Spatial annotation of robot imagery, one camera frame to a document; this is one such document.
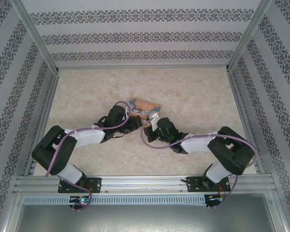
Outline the orange bear print tin box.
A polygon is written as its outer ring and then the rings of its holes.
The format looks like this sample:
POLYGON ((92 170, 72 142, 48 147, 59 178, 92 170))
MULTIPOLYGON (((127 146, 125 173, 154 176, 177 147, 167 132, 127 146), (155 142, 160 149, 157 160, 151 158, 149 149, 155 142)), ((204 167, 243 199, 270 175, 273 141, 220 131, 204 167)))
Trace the orange bear print tin box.
POLYGON ((131 99, 128 102, 132 116, 139 116, 142 119, 147 119, 151 113, 159 114, 161 106, 146 102, 140 99, 131 99))

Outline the small controller board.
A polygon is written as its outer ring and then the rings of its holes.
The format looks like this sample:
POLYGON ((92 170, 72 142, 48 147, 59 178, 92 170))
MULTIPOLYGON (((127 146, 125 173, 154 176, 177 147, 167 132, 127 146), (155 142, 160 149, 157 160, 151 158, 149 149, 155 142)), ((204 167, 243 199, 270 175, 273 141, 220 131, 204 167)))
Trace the small controller board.
POLYGON ((69 204, 80 203, 87 204, 90 203, 90 198, 88 196, 70 196, 69 204))
POLYGON ((205 203, 207 207, 215 208, 223 201, 223 198, 220 194, 218 195, 205 195, 205 203))

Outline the grey sheet metal panel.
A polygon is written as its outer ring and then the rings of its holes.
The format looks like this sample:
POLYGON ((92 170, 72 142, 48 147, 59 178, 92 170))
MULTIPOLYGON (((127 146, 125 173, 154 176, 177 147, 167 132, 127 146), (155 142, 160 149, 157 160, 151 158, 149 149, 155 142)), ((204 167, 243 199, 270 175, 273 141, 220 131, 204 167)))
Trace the grey sheet metal panel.
POLYGON ((231 196, 218 209, 192 205, 25 205, 16 232, 276 232, 260 194, 231 196))

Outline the aluminium cross rail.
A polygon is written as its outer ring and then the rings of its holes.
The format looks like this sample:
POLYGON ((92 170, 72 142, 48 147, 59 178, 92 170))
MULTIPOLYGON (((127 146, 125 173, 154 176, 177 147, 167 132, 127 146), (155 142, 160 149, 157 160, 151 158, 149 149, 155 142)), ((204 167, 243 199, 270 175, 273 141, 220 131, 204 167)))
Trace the aluminium cross rail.
MULTIPOLYGON (((98 185, 101 195, 166 195, 188 194, 194 181, 185 175, 152 176, 100 176, 98 185)), ((13 194, 56 195, 60 179, 55 176, 20 176, 16 178, 13 194)), ((237 179, 229 177, 227 186, 234 187, 233 193, 270 193, 277 192, 271 174, 244 174, 237 179)))

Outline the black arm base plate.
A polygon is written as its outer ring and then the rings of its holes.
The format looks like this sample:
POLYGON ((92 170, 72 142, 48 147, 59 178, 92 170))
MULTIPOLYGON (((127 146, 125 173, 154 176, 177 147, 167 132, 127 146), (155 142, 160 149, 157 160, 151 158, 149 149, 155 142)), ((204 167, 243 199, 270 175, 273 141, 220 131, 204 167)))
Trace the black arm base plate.
POLYGON ((182 180, 187 184, 188 192, 219 192, 230 191, 231 186, 227 177, 223 178, 218 183, 213 183, 209 179, 205 179, 201 176, 188 176, 182 180))
MULTIPOLYGON (((98 177, 82 177, 75 185, 87 189, 91 193, 100 193, 102 180, 98 177)), ((58 193, 86 193, 86 191, 60 180, 58 193)))

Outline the aluminium side rail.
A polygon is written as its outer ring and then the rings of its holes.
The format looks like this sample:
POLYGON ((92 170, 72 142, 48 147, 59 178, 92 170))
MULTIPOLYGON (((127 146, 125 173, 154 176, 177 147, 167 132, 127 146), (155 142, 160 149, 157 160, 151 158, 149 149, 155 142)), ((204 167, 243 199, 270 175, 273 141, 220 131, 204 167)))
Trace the aluminium side rail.
POLYGON ((23 170, 22 176, 29 176, 30 175, 31 166, 33 163, 33 158, 31 156, 31 154, 32 154, 32 151, 34 150, 34 148, 36 147, 36 145, 39 143, 39 141, 42 139, 42 137, 44 135, 45 128, 46 128, 47 121, 48 121, 49 114, 50 114, 50 110, 51 110, 51 106, 52 106, 52 102, 53 102, 56 88, 58 85, 58 79, 60 77, 60 72, 61 72, 61 70, 58 70, 53 75, 52 80, 49 83, 47 95, 46 95, 45 100, 43 102, 43 108, 41 111, 41 115, 39 117, 36 132, 34 134, 34 140, 31 144, 28 159, 26 161, 25 169, 23 170))
POLYGON ((236 85, 235 78, 228 69, 226 69, 226 71, 227 71, 228 80, 230 82, 230 86, 232 89, 232 93, 236 102, 236 107, 239 112, 239 117, 241 119, 245 137, 250 143, 252 143, 252 145, 254 145, 255 148, 257 148, 257 145, 255 143, 255 140, 254 140, 254 137, 253 137, 250 125, 249 125, 249 121, 245 112, 244 104, 242 102, 239 90, 236 85))

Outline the aluminium frame post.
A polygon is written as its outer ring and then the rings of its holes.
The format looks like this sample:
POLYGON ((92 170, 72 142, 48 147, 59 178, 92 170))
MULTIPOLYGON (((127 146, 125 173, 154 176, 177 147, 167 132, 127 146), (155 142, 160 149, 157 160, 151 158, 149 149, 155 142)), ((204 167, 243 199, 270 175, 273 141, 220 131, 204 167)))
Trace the aluminium frame post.
POLYGON ((29 12, 27 11, 24 3, 22 0, 10 0, 12 6, 14 7, 15 11, 17 12, 18 16, 22 20, 24 26, 26 27, 28 33, 30 34, 31 38, 35 42, 36 46, 38 47, 41 55, 43 56, 46 64, 50 68, 52 74, 58 73, 58 67, 49 52, 41 34, 39 33, 35 23, 33 22, 29 12))
POLYGON ((228 72, 234 69, 242 53, 244 52, 248 42, 253 36, 255 30, 258 27, 261 19, 269 8, 273 0, 261 0, 254 15, 252 16, 247 28, 245 29, 243 36, 241 37, 239 44, 237 45, 229 63, 226 66, 228 72))

